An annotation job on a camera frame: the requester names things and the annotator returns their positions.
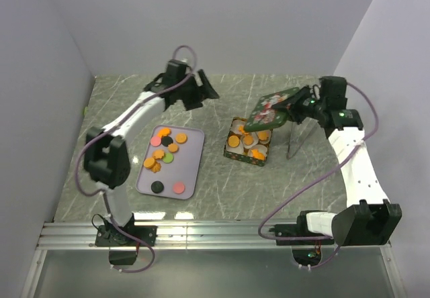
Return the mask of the gold tin lid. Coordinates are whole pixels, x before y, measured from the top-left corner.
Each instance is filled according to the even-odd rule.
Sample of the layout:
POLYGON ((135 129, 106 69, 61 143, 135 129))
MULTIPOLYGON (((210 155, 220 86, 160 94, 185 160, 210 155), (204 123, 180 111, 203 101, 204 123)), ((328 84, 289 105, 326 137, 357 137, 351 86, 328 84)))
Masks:
POLYGON ((299 88, 294 87, 260 97, 250 117, 247 119, 244 130, 246 132, 260 132, 283 126, 290 120, 290 116, 285 111, 274 110, 271 107, 285 101, 298 91, 299 88))

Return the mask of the round tan biscuit top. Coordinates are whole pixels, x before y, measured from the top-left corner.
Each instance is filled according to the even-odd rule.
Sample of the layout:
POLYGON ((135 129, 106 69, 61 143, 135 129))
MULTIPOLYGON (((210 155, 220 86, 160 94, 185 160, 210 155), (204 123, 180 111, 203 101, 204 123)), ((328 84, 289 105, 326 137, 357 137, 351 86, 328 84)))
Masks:
POLYGON ((175 136, 175 141, 178 144, 184 144, 184 143, 186 143, 187 142, 187 134, 185 134, 185 133, 178 133, 175 136))

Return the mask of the orange round cookie bottom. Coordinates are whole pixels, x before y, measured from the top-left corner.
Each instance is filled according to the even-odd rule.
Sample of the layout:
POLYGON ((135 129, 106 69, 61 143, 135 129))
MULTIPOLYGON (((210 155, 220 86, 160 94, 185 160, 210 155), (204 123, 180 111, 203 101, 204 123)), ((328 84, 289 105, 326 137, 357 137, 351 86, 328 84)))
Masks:
POLYGON ((244 136, 243 138, 243 144, 246 146, 250 146, 252 145, 254 142, 253 136, 251 134, 248 134, 246 136, 244 136))

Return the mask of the green cookie tin box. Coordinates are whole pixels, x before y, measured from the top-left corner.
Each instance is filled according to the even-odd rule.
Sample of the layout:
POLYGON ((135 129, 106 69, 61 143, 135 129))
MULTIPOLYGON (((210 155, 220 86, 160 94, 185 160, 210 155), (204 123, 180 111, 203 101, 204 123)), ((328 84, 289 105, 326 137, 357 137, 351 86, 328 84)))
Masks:
MULTIPOLYGON (((233 122, 234 120, 236 120, 236 119, 243 120, 243 121, 247 122, 245 118, 241 118, 241 117, 234 117, 234 118, 232 119, 232 122, 233 122)), ((226 137, 226 142, 227 142, 228 137, 234 134, 234 133, 232 133, 232 132, 231 132, 231 130, 230 130, 230 129, 231 129, 231 125, 230 125, 229 131, 228 131, 228 135, 227 135, 227 137, 226 137)), ((232 152, 228 152, 228 151, 226 150, 226 142, 225 142, 225 145, 224 145, 223 155, 224 155, 226 158, 229 158, 229 159, 232 159, 232 160, 237 160, 237 161, 240 161, 240 162, 246 162, 246 163, 248 163, 248 164, 252 164, 252 165, 255 165, 255 166, 264 166, 264 165, 266 164, 267 159, 268 159, 268 156, 269 156, 269 149, 270 149, 271 139, 270 139, 270 142, 269 142, 269 143, 267 143, 267 144, 262 144, 262 145, 264 145, 264 146, 267 148, 267 157, 266 157, 266 160, 265 160, 265 161, 257 160, 257 159, 251 158, 250 156, 248 156, 248 151, 249 151, 249 150, 245 150, 245 149, 244 149, 244 153, 243 153, 243 154, 235 154, 235 153, 232 153, 232 152)))

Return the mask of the black sandwich cookie bottom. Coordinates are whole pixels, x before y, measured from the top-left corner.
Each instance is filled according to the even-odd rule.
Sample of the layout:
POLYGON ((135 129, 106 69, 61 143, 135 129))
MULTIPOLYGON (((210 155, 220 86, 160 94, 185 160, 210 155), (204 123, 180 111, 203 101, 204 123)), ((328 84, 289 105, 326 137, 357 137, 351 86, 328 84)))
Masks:
POLYGON ((164 184, 161 181, 154 181, 151 185, 150 185, 150 189, 153 193, 155 194, 159 194, 161 192, 164 191, 164 184))

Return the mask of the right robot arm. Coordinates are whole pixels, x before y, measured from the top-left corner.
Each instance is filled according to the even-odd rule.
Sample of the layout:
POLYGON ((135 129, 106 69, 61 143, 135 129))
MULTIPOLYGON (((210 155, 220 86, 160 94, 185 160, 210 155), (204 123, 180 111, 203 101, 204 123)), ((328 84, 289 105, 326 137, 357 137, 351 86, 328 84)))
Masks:
POLYGON ((347 207, 339 213, 303 211, 291 234, 276 229, 273 240, 285 244, 332 241, 338 246, 385 245, 402 217, 402 210, 400 205, 390 202, 382 189, 368 154, 366 141, 377 132, 379 119, 366 132, 358 111, 347 108, 347 88, 362 91, 343 77, 325 76, 319 83, 317 98, 305 86, 272 105, 272 109, 286 113, 296 123, 312 118, 325 131, 339 163, 311 185, 341 172, 347 207))

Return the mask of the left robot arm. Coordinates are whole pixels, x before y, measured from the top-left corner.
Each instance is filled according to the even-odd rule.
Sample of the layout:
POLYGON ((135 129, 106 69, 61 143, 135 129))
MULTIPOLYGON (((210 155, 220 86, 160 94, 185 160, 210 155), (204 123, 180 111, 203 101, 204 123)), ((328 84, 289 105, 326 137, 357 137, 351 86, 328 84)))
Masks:
POLYGON ((134 214, 122 185, 130 174, 128 145, 137 136, 137 129, 143 128, 177 101, 190 111, 202 107, 206 99, 219 97, 202 69, 194 74, 187 63, 172 59, 165 71, 143 89, 123 114, 103 128, 92 127, 87 131, 77 164, 83 161, 83 169, 89 173, 97 190, 84 192, 78 176, 75 176, 75 184, 86 197, 102 194, 108 219, 114 225, 111 237, 119 245, 129 245, 135 237, 135 229, 129 225, 134 214))

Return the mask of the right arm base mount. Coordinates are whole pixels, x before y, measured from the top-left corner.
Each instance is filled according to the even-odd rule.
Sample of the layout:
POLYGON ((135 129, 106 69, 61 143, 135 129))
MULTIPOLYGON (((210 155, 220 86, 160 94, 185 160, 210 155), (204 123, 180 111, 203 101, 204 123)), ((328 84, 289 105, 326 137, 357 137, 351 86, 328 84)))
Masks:
POLYGON ((296 224, 275 224, 274 235, 283 238, 304 238, 303 240, 276 240, 277 246, 291 246, 294 262, 299 267, 310 269, 322 262, 322 246, 334 244, 333 239, 313 240, 323 237, 322 234, 309 232, 306 226, 296 224))

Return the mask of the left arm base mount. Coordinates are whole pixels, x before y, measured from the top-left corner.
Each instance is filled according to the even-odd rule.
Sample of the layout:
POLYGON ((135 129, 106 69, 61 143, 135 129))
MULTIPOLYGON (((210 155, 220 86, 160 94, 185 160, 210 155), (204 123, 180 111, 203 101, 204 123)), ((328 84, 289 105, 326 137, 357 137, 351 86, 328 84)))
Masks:
MULTIPOLYGON (((131 236, 155 245, 156 226, 132 226, 126 230, 131 236)), ((95 237, 96 248, 109 249, 109 262, 114 266, 132 266, 138 257, 138 251, 144 246, 136 240, 120 233, 114 226, 99 226, 95 237)))

